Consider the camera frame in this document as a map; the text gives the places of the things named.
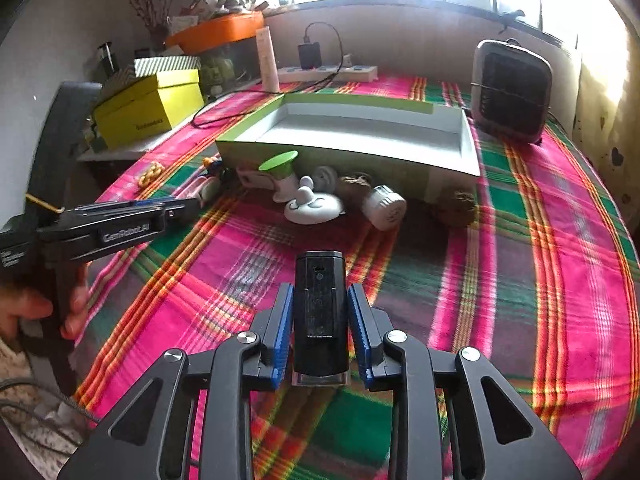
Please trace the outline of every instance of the white power strip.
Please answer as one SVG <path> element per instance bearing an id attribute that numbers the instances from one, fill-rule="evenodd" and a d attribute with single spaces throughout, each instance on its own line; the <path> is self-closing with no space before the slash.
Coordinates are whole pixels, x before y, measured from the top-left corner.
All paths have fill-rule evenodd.
<path id="1" fill-rule="evenodd" d="M 278 70 L 278 79 L 281 83 L 320 81 L 336 70 L 338 70 L 337 65 L 322 65 L 309 70 L 303 70 L 299 66 L 289 66 Z M 343 66 L 335 77 L 335 81 L 340 82 L 370 83 L 376 79 L 378 79 L 378 67 L 368 65 Z"/>

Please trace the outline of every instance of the hand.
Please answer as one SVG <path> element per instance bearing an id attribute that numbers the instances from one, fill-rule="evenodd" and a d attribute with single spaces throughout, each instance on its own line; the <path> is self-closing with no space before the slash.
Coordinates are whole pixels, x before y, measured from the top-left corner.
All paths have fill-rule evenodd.
<path id="1" fill-rule="evenodd" d="M 89 297 L 86 285 L 87 266 L 78 270 L 78 284 L 71 293 L 69 315 L 60 327 L 65 339 L 75 339 L 82 330 L 88 316 L 86 308 Z M 18 320 L 42 319 L 50 316 L 53 305 L 39 292 L 31 288 L 0 287 L 0 338 L 14 346 L 18 337 Z"/>

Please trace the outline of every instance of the finger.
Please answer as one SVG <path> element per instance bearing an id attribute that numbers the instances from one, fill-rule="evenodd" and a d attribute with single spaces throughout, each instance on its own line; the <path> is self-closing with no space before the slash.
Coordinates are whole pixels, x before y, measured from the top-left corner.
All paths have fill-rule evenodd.
<path id="1" fill-rule="evenodd" d="M 53 305 L 36 290 L 26 288 L 15 298 L 12 310 L 13 314 L 25 319 L 42 319 L 53 313 Z"/>
<path id="2" fill-rule="evenodd" d="M 87 311 L 82 311 L 80 314 L 70 314 L 66 317 L 65 325 L 63 326 L 63 330 L 61 331 L 62 336 L 66 339 L 75 339 L 78 337 L 82 329 L 84 328 L 84 324 L 86 323 L 87 317 L 89 313 Z"/>
<path id="3" fill-rule="evenodd" d="M 0 312 L 18 316 L 24 291 L 13 285 L 0 285 Z"/>
<path id="4" fill-rule="evenodd" d="M 89 289 L 86 285 L 79 285 L 74 288 L 69 298 L 69 308 L 72 314 L 79 314 L 86 309 L 89 300 Z"/>

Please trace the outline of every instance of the curtain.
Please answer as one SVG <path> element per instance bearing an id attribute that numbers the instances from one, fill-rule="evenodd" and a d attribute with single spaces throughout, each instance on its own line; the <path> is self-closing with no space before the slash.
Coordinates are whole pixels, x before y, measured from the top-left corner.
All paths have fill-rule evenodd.
<path id="1" fill-rule="evenodd" d="M 640 224 L 640 44 L 609 0 L 580 3 L 573 140 L 633 232 Z"/>

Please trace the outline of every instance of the green cap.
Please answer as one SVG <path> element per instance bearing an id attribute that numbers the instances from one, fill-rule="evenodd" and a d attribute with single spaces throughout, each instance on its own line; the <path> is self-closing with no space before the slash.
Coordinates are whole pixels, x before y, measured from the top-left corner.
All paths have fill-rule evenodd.
<path id="1" fill-rule="evenodd" d="M 266 171 L 275 180 L 283 180 L 293 173 L 291 163 L 298 156 L 298 152 L 293 150 L 292 152 L 281 153 L 276 156 L 272 156 L 269 160 L 265 160 L 258 171 Z"/>

